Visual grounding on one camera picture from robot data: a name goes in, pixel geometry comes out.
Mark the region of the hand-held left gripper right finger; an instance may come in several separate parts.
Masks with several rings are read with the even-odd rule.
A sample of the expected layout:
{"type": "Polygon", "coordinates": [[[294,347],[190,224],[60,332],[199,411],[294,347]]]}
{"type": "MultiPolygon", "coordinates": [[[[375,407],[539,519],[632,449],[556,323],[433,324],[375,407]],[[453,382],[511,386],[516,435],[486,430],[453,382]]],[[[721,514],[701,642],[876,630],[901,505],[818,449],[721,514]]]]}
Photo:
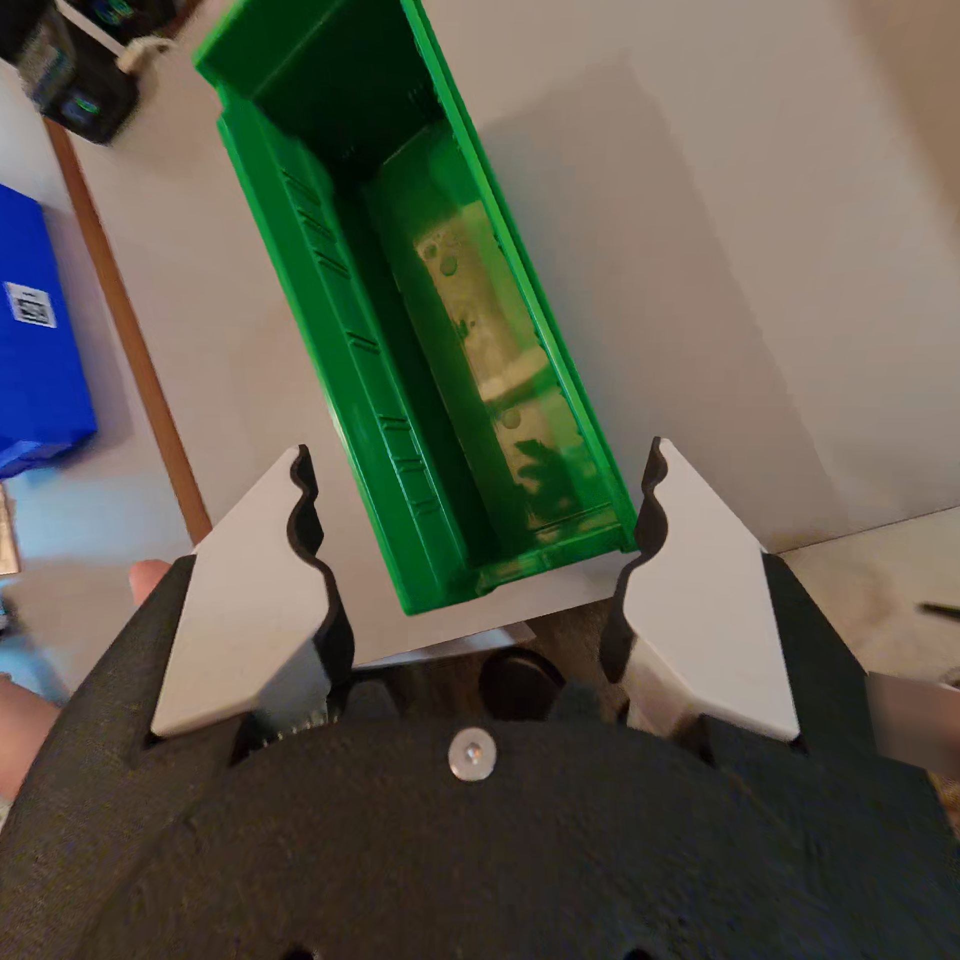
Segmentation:
{"type": "Polygon", "coordinates": [[[786,743],[800,735],[766,551],[675,444],[655,437],[600,663],[628,727],[677,738],[709,716],[786,743]]]}

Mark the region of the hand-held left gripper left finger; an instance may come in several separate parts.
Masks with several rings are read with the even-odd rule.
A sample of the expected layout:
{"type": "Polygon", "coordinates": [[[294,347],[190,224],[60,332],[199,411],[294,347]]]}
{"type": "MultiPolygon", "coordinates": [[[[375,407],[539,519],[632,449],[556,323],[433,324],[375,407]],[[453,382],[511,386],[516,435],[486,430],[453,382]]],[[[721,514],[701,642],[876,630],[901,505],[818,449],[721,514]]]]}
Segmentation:
{"type": "Polygon", "coordinates": [[[354,631],[331,569],[304,444],[275,464],[194,550],[150,724],[182,736],[249,714],[284,737],[329,720],[352,674],[354,631]]]}

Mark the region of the green plastic bin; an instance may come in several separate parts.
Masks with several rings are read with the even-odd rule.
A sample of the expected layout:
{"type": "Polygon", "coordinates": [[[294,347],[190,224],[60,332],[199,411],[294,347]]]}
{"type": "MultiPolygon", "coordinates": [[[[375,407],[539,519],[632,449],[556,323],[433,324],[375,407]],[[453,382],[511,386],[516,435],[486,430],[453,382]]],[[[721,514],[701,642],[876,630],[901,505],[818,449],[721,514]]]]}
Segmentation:
{"type": "Polygon", "coordinates": [[[195,54],[403,611],[637,510],[421,2],[234,2],[195,54]]]}

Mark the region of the person's left hand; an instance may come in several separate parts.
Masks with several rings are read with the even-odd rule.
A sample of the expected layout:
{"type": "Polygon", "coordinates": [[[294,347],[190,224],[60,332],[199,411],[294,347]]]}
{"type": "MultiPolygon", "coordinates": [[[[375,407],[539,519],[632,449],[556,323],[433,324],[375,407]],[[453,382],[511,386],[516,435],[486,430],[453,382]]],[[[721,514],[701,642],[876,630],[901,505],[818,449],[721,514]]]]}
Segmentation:
{"type": "MultiPolygon", "coordinates": [[[[170,564],[159,559],[136,563],[129,585],[136,605],[141,605],[162,581],[170,564]]],[[[1,676],[1,798],[17,798],[39,751],[60,715],[60,709],[39,694],[1,676]]]]}

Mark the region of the person's right leg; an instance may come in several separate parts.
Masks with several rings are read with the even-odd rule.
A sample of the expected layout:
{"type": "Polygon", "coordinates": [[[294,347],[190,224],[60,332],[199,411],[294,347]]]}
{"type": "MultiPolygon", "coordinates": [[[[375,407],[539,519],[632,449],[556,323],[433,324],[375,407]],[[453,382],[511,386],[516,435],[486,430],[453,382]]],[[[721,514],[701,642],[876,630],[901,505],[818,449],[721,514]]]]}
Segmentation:
{"type": "Polygon", "coordinates": [[[958,677],[959,509],[781,554],[867,671],[931,681],[958,677]]]}

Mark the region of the blue bin with tag sticker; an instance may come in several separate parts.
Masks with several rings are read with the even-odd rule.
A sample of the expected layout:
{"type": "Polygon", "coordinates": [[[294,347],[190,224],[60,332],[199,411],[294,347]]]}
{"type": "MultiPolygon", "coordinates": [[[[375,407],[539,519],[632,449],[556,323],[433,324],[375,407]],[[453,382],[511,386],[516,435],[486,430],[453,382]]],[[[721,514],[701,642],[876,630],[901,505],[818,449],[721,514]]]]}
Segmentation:
{"type": "Polygon", "coordinates": [[[49,466],[97,431],[42,207],[2,185],[2,480],[49,466]]]}

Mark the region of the black charger device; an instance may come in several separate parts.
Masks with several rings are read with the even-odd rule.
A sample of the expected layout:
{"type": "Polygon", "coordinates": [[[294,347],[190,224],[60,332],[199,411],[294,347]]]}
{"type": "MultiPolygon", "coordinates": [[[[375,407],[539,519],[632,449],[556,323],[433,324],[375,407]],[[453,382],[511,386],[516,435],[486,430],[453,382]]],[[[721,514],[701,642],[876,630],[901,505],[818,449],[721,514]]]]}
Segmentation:
{"type": "Polygon", "coordinates": [[[55,1],[1,1],[1,59],[15,67],[39,113],[76,74],[75,48],[55,1]]]}
{"type": "Polygon", "coordinates": [[[40,114],[90,143],[107,146],[134,114],[139,99],[138,80],[122,71],[78,73],[40,114]]]}

